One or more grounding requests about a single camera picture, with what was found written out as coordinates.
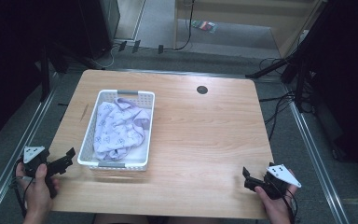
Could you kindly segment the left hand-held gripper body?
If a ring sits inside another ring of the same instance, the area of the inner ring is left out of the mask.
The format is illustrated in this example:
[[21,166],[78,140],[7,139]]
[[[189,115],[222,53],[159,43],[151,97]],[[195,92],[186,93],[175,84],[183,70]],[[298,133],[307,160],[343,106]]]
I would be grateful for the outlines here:
[[48,167],[45,182],[49,189],[50,198],[54,199],[58,192],[54,187],[51,177],[55,175],[52,164],[48,162],[49,151],[44,147],[25,147],[23,151],[23,164],[25,173],[29,177],[35,177],[36,170],[44,163]]

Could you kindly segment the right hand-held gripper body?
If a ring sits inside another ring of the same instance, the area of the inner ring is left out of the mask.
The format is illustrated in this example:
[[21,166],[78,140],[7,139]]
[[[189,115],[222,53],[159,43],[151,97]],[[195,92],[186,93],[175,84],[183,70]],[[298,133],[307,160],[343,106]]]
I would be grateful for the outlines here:
[[302,187],[301,183],[283,164],[274,164],[273,162],[267,167],[264,181],[266,183],[265,192],[273,200],[280,199],[289,185],[297,188]]

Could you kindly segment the lilac printed cloth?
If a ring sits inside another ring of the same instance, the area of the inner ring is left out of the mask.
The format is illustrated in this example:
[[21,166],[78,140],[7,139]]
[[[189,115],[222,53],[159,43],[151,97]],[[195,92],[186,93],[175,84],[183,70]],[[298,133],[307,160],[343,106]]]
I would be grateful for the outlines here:
[[100,161],[119,161],[145,140],[151,115],[126,99],[102,102],[97,107],[94,133],[95,157]]

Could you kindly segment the white plastic basket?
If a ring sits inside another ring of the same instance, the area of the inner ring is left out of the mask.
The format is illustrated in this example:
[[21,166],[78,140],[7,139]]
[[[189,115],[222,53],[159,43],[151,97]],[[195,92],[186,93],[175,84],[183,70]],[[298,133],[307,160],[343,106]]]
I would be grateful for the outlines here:
[[101,90],[77,162],[90,169],[144,171],[154,105],[152,91]]

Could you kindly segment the person's right hand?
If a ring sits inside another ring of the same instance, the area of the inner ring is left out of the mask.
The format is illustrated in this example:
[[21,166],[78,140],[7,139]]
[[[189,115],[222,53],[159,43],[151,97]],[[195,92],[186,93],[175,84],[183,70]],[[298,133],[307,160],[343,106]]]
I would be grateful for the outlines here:
[[283,199],[272,200],[261,188],[256,187],[255,192],[264,205],[270,224],[294,224],[295,218],[290,204],[292,197],[296,194],[297,187],[290,185]]

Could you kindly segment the person's left hand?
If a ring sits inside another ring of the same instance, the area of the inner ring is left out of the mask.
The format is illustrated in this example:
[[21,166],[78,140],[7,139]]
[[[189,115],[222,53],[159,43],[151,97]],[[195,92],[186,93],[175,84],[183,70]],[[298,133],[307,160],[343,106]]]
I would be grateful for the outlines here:
[[20,185],[26,189],[25,201],[28,214],[46,216],[52,208],[53,200],[50,198],[49,189],[46,185],[45,178],[48,172],[46,164],[42,163],[36,170],[34,182],[20,180]]

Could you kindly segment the black metal stand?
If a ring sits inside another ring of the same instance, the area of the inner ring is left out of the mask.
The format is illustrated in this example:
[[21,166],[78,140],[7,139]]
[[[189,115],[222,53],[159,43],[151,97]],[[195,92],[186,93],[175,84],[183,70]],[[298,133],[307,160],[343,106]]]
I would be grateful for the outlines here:
[[49,69],[48,69],[48,52],[45,46],[42,47],[40,51],[40,65],[41,65],[41,86],[42,93],[40,101],[44,102],[48,98],[50,92],[49,86]]

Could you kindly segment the dark curtain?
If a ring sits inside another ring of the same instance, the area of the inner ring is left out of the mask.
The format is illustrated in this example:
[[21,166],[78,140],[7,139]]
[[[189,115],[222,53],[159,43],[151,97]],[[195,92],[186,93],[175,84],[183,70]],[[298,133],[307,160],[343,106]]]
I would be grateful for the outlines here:
[[0,131],[34,89],[41,85],[40,51],[60,72],[64,51],[52,29],[69,0],[0,0]]
[[304,43],[324,127],[340,158],[358,163],[358,0],[327,0]]

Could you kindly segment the dark cabinet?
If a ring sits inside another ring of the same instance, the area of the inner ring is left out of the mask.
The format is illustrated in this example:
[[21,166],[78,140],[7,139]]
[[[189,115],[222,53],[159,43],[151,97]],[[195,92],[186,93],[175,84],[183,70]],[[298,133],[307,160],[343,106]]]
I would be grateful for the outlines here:
[[78,0],[85,27],[88,56],[102,57],[113,47],[120,12],[117,0]]

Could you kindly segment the colourful flat packet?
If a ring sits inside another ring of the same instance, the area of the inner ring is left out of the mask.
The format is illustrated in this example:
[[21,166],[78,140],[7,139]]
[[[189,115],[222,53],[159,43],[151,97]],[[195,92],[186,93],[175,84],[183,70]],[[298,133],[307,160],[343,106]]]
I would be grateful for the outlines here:
[[217,25],[210,21],[192,21],[191,25],[201,31],[209,32],[213,34],[217,29]]

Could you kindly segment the metal floor rail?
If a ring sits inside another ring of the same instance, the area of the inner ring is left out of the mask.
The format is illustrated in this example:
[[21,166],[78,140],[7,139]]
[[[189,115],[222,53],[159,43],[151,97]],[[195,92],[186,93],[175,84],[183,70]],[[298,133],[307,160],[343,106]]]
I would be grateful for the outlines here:
[[332,181],[332,178],[325,168],[322,157],[318,151],[315,140],[304,116],[298,111],[294,103],[290,104],[290,108],[336,224],[351,224],[343,207],[342,201],[338,196],[337,189]]
[[23,148],[33,141],[55,91],[48,93],[43,101],[38,93],[36,91],[26,99],[0,132],[0,204],[11,183],[13,166]]

